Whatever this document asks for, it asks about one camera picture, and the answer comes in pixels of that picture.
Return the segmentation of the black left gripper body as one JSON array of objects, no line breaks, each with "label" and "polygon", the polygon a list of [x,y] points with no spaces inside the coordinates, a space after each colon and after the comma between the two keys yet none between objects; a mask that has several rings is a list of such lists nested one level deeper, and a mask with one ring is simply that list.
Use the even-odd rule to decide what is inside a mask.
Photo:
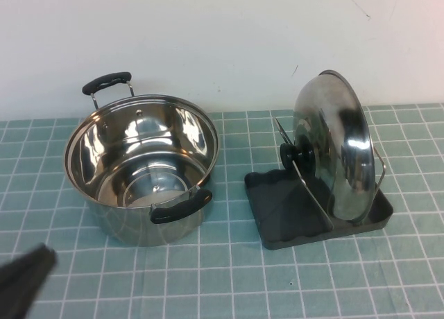
[{"label": "black left gripper body", "polygon": [[33,296],[29,279],[33,264],[10,261],[1,266],[1,318],[25,318]]}]

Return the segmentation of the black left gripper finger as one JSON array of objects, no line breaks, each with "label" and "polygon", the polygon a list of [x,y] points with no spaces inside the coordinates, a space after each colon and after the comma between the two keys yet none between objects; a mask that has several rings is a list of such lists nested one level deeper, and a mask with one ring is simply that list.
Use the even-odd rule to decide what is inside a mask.
[{"label": "black left gripper finger", "polygon": [[39,247],[32,270],[30,285],[37,292],[56,265],[56,252],[48,247]]},{"label": "black left gripper finger", "polygon": [[46,277],[48,270],[46,267],[46,255],[48,248],[43,243],[38,244],[30,251],[23,253],[20,257],[21,272],[20,276],[38,275]]}]

